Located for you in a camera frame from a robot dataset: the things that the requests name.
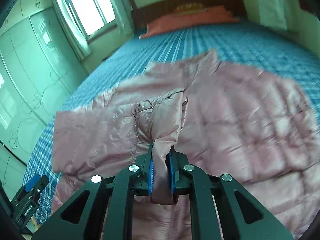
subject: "blue gripper pad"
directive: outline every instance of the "blue gripper pad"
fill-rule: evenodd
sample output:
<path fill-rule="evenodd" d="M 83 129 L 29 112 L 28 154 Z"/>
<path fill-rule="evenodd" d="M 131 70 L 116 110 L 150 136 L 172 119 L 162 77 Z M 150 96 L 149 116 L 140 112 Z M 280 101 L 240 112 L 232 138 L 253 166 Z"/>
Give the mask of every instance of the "blue gripper pad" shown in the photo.
<path fill-rule="evenodd" d="M 175 170 L 174 170 L 174 165 L 173 165 L 173 160 L 172 160 L 172 152 L 169 152 L 169 176 L 170 176 L 170 192 L 173 194 L 176 190 L 176 183 L 174 180 L 174 174 L 175 174 Z"/>
<path fill-rule="evenodd" d="M 30 192 L 30 190 L 34 187 L 34 185 L 38 182 L 40 179 L 39 174 L 35 174 L 25 185 L 25 191 Z"/>
<path fill-rule="evenodd" d="M 153 159 L 151 157 L 150 165 L 149 165 L 149 173 L 148 173 L 148 194 L 152 194 L 153 189 Z"/>

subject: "window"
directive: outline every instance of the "window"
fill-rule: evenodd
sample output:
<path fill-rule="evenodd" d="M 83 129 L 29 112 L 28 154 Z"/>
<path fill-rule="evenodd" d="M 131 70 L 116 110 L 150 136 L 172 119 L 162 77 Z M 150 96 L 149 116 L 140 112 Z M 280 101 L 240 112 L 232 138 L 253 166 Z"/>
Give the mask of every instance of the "window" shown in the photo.
<path fill-rule="evenodd" d="M 90 38 L 97 30 L 114 24 L 115 14 L 110 0 L 66 0 L 82 33 Z"/>

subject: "blue plaid bedsheet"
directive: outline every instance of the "blue plaid bedsheet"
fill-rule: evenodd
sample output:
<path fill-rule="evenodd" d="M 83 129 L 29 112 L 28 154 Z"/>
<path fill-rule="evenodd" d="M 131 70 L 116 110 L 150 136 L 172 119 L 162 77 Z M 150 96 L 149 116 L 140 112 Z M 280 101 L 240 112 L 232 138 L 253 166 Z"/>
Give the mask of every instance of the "blue plaid bedsheet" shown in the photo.
<path fill-rule="evenodd" d="M 238 24 L 206 25 L 139 40 L 136 35 L 104 61 L 65 102 L 61 110 L 89 103 L 105 89 L 121 80 L 143 74 L 151 61 L 174 62 L 214 48 L 220 60 L 255 65 L 282 77 L 295 79 L 320 113 L 320 60 L 300 45 L 247 21 Z M 24 175 L 25 184 L 35 173 L 47 175 L 35 217 L 43 224 L 50 216 L 52 196 L 61 174 L 52 171 L 54 118 L 33 150 Z"/>

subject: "pink pillow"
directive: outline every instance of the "pink pillow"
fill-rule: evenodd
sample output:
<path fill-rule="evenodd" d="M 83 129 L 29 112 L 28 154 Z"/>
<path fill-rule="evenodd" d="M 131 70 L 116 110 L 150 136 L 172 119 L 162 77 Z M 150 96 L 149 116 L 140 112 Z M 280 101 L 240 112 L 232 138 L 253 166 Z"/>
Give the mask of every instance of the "pink pillow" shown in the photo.
<path fill-rule="evenodd" d="M 234 23 L 239 21 L 222 5 L 209 7 L 205 11 L 192 14 L 168 14 L 149 23 L 147 25 L 147 33 L 140 35 L 140 39 L 195 25 Z"/>

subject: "black gripper frame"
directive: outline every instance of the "black gripper frame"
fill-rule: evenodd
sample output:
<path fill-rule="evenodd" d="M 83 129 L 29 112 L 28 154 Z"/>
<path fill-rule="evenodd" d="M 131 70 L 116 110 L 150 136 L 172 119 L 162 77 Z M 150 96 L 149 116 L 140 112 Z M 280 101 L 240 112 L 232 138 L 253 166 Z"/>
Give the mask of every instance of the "black gripper frame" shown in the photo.
<path fill-rule="evenodd" d="M 136 158 L 137 171 L 127 167 L 114 177 L 94 176 L 87 181 L 32 240 L 99 240 L 107 207 L 103 240 L 132 239 L 133 198 L 150 194 L 152 146 Z M 195 165 L 186 169 L 187 156 L 175 152 L 174 147 L 166 163 L 175 201 L 179 195 L 189 195 L 193 240 L 222 239 L 217 213 L 225 240 L 293 239 L 290 231 L 230 175 L 211 176 Z"/>
<path fill-rule="evenodd" d="M 32 184 L 33 186 L 30 191 L 26 191 L 26 185 L 24 185 L 15 194 L 12 201 L 10 201 L 0 181 L 0 205 L 3 206 L 12 224 L 21 234 L 32 234 L 27 228 L 27 224 L 38 209 L 40 194 L 48 182 L 47 176 L 39 176 L 39 179 Z"/>

